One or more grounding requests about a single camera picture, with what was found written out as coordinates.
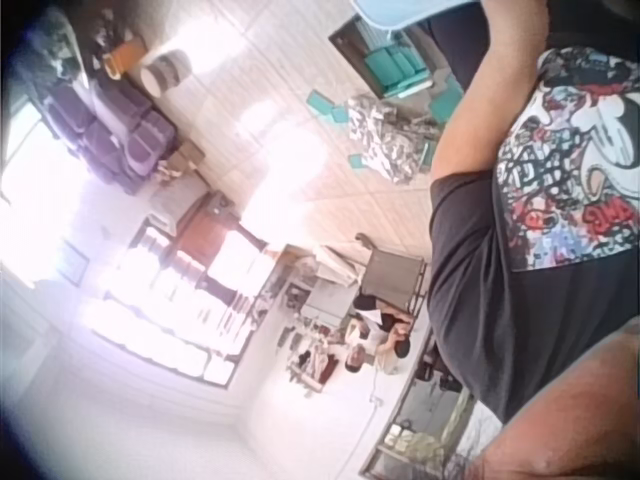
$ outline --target graphic print t-shirt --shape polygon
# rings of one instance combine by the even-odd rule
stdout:
[[[640,71],[551,50],[492,172],[434,182],[431,323],[507,421],[638,314]]]

